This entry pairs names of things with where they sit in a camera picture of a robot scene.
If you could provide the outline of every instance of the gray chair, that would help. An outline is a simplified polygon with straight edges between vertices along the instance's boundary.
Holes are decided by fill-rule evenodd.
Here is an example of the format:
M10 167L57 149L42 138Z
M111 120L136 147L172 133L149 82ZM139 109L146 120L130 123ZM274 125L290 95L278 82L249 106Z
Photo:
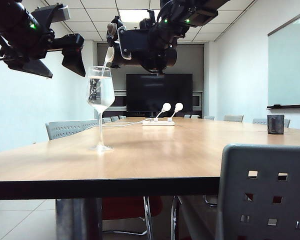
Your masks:
M284 127L289 128L290 125L290 119L284 119Z
M83 130L86 130L87 128L91 128L93 126L99 126L99 120L92 119L92 120L85 120L81 121Z
M254 118L252 120L253 124L262 124L262 125L267 125L268 124L268 119L267 118Z
M243 119L244 119L243 115L225 115L223 121L242 123Z
M300 240L300 146L224 148L215 237L189 201L173 201L173 210L181 202L192 240Z
M105 124L105 123L111 123L112 120L111 120L111 117L103 117L102 118L102 123Z
M111 116L111 121L112 122L115 122L115 121L118 121L119 120L119 117L118 116Z
M267 125L268 119L267 118L255 118L252 120L252 123ZM290 125L290 119L284 119L284 127L289 128L289 125Z
M215 120L214 116L203 116L203 119Z
M82 132L81 121L52 121L45 124L49 140L59 139Z

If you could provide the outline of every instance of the ceiling light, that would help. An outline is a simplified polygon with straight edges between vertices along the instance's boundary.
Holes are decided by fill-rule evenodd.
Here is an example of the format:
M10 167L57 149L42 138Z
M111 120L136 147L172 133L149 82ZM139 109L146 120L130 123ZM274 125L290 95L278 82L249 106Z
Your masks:
M155 19L160 10L154 10ZM149 13L147 10L142 9L119 9L120 19L123 23L139 23L143 19L148 19Z

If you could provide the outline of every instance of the conference table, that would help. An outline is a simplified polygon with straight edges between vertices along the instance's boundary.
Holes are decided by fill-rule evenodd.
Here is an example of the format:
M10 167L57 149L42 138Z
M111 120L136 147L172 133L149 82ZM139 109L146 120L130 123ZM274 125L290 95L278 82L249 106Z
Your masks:
M98 127L0 152L0 200L217 194L226 145L300 146L300 129L273 135L261 124L173 120L175 126L104 127L104 142L113 147L106 152L89 149Z

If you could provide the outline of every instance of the red chair seat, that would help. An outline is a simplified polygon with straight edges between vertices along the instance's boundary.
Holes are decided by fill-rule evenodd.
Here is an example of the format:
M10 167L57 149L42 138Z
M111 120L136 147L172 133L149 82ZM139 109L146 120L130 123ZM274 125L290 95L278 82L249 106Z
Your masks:
M159 196L150 196L151 216L157 216L163 208ZM144 198L132 197L104 197L102 198L102 219L131 219L145 216Z

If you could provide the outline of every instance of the wooden table top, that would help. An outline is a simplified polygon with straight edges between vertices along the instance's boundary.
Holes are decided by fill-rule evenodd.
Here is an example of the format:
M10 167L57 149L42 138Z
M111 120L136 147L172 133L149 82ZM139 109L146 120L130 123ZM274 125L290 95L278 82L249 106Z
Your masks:
M266 125L183 117L174 121L174 127L105 127L104 142L114 150L103 153L89 150L97 143L98 127L0 152L0 181L219 177L227 144L300 146L299 129L270 135Z

